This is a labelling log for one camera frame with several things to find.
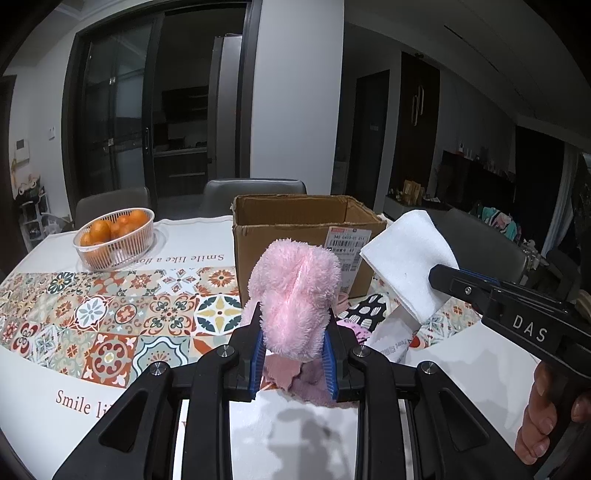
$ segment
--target barcode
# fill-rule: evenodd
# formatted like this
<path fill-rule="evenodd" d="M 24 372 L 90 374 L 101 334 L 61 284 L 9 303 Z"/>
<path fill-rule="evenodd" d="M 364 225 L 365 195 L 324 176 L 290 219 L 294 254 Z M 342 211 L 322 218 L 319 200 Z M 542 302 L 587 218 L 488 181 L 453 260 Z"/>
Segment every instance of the barcode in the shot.
<path fill-rule="evenodd" d="M 348 248 L 360 248 L 365 246 L 365 240 L 358 240 L 358 239 L 337 239 L 333 238 L 329 242 L 329 247 L 348 247 Z"/>

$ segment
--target finger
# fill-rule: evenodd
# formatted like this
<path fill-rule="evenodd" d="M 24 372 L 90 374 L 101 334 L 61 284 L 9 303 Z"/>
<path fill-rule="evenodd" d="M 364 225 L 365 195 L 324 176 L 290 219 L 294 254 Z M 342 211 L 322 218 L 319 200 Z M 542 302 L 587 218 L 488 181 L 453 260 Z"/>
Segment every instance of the finger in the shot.
<path fill-rule="evenodd" d="M 544 396 L 550 389 L 552 383 L 552 375 L 546 367 L 544 362 L 540 362 L 534 370 L 534 385 L 538 391 L 538 395 Z"/>
<path fill-rule="evenodd" d="M 528 409 L 525 409 L 523 425 L 521 427 L 521 439 L 534 458 L 541 457 L 548 450 L 550 440 L 538 430 L 531 421 Z"/>
<path fill-rule="evenodd" d="M 573 404 L 573 421 L 583 423 L 591 420 L 591 392 L 581 395 Z"/>
<path fill-rule="evenodd" d="M 540 396 L 535 386 L 531 387 L 528 412 L 537 429 L 544 435 L 550 434 L 558 419 L 556 407 L 547 397 Z"/>
<path fill-rule="evenodd" d="M 526 465 L 533 465 L 536 461 L 536 458 L 530 454 L 529 448 L 525 446 L 523 443 L 523 438 L 521 437 L 521 429 L 517 432 L 517 440 L 515 440 L 515 453 L 519 457 L 519 459 L 525 463 Z"/>

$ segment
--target cardboard box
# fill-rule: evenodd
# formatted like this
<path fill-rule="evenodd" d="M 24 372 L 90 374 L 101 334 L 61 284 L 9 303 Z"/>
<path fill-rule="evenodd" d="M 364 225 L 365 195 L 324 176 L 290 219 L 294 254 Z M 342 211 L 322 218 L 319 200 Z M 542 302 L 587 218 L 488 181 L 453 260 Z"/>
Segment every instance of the cardboard box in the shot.
<path fill-rule="evenodd" d="M 248 300 L 248 280 L 269 244 L 291 238 L 324 246 L 331 226 L 371 230 L 373 239 L 386 228 L 380 219 L 353 197 L 345 195 L 243 195 L 234 200 L 234 254 L 240 299 Z M 362 261 L 349 297 L 366 295 L 374 272 Z"/>

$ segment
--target hanging clothes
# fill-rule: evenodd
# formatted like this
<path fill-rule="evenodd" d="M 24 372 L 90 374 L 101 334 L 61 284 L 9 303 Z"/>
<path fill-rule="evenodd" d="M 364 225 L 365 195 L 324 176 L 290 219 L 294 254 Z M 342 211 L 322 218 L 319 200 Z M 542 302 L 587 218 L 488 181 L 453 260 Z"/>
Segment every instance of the hanging clothes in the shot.
<path fill-rule="evenodd" d="M 487 225 L 499 230 L 509 240 L 515 240 L 518 228 L 510 215 L 507 215 L 494 207 L 484 207 L 480 219 Z"/>

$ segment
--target white cloth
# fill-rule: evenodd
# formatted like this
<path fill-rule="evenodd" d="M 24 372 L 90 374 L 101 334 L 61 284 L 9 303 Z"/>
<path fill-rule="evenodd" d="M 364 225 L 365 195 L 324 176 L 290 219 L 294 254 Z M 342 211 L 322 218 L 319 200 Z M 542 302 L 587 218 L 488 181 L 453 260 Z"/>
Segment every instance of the white cloth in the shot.
<path fill-rule="evenodd" d="M 419 322 L 448 301 L 448 295 L 431 288 L 429 272 L 437 264 L 458 268 L 456 257 L 425 210 L 402 215 L 365 245 L 361 256 Z"/>

